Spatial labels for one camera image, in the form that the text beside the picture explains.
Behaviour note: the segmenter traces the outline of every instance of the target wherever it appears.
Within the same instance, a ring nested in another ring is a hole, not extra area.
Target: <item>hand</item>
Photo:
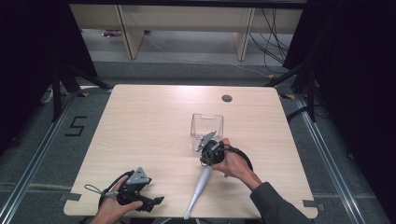
[[[223,138],[220,142],[224,144],[225,148],[231,145],[228,138]],[[240,179],[251,190],[262,183],[259,177],[250,170],[245,159],[228,150],[224,152],[224,160],[218,164],[213,164],[212,169],[223,172],[224,177],[231,176]]]
[[[121,184],[128,178],[128,176],[124,176],[122,179],[120,179],[117,184],[114,185],[113,189],[111,191],[117,191]],[[140,201],[132,202],[129,204],[125,205],[120,205],[117,202],[117,198],[115,196],[105,198],[104,201],[102,202],[102,205],[100,206],[98,212],[96,213],[95,217],[93,218],[91,224],[117,224],[120,223],[120,220],[122,219],[125,214],[127,214],[130,211],[133,211],[140,206],[142,206],[143,203]]]

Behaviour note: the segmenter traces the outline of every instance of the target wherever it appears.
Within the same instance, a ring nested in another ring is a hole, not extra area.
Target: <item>sleeve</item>
[[[285,201],[268,182],[255,188],[250,194],[250,199],[266,224],[312,224],[309,218],[294,205]]]

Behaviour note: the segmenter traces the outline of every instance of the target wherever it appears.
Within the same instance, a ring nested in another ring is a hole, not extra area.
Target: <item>circular hole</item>
[[[221,99],[226,102],[226,103],[230,103],[233,100],[233,97],[231,95],[223,95],[221,97]]]

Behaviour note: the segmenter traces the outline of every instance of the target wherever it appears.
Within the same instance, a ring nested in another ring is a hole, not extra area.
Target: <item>wooden table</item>
[[[230,103],[221,97],[231,95]],[[224,117],[224,137],[251,159],[256,174],[290,203],[314,218],[316,208],[303,166],[276,90],[261,87],[118,85],[108,100],[67,201],[69,216],[93,216],[99,195],[84,189],[107,188],[119,175],[143,167],[152,178],[141,194],[164,196],[151,213],[132,217],[184,217],[203,171],[200,153],[191,147],[192,114]],[[191,217],[259,218],[249,189],[235,178],[213,171]]]

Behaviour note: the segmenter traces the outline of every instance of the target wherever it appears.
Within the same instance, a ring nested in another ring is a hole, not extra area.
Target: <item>clear plastic box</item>
[[[219,141],[223,136],[224,117],[222,115],[193,114],[191,120],[192,149],[197,150],[204,135],[216,131],[212,137]]]

